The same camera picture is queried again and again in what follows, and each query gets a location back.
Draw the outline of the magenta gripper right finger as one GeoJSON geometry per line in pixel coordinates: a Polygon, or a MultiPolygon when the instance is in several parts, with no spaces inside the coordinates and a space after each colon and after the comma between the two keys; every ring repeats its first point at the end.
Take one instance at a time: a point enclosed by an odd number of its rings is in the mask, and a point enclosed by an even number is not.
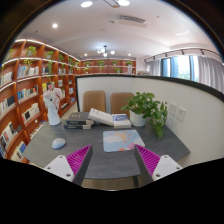
{"type": "Polygon", "coordinates": [[[159,156],[140,145],[135,145],[134,154],[144,182],[154,182],[182,169],[169,155],[159,156]]]}

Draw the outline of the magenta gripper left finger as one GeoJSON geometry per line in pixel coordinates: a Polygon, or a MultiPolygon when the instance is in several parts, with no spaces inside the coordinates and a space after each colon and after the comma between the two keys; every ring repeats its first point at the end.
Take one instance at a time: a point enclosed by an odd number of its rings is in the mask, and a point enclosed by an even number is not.
{"type": "Polygon", "coordinates": [[[81,185],[92,155],[92,146],[87,145],[68,156],[57,156],[44,167],[44,170],[76,185],[81,185]]]}

